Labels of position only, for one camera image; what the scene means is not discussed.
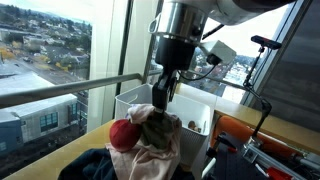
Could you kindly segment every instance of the building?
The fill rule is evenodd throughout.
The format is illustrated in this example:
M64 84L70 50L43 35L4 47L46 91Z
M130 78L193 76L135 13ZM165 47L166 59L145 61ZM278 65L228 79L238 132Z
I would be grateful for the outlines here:
M0 79L0 95L53 86L33 72ZM0 156L78 120L72 94L0 109Z

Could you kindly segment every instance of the metal railing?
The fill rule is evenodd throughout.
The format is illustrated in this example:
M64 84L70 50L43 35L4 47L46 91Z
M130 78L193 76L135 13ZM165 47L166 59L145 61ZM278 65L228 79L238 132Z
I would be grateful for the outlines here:
M0 95L0 109L134 79L142 80L142 77L139 73L134 73L111 78L73 82L68 84L55 85L52 87L4 94Z

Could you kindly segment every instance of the sky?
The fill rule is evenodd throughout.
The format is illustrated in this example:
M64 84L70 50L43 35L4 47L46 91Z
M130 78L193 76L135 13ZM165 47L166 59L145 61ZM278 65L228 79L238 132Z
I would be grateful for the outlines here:
M94 20L94 5L99 3L99 0L0 0L0 3L12 4L24 9L50 12L79 22L84 20L92 23ZM208 37L207 40L219 39L234 49L237 54L256 57L260 46L251 42L250 38L259 35L272 39L286 9L287 7L284 6L240 25L225 26ZM216 21L208 20L204 32L217 25Z
M94 0L0 0L0 3L50 12L72 20L93 21Z

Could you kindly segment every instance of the towel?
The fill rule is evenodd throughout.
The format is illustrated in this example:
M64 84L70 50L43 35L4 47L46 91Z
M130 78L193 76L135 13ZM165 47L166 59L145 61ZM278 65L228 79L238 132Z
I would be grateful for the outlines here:
M153 111L149 104L129 108L131 123L143 127L143 135L131 150L120 153L110 143L106 144L120 180L171 179L180 162L181 121L167 113L156 121L150 118Z

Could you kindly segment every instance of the cloth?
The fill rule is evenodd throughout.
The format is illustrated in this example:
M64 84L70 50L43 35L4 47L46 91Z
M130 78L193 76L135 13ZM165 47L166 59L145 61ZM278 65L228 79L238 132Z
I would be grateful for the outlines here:
M58 180L117 180L111 156L106 148L89 149L62 169ZM176 168L171 180L194 180L191 172Z
M153 106L147 104L130 108L128 114L132 123L145 126L142 128L144 135L134 148L125 153L116 151L110 143L106 144L117 177L121 180L171 179L180 162L181 121L165 113L162 120L153 122L149 118L153 115ZM164 142L167 142L166 148L162 148Z

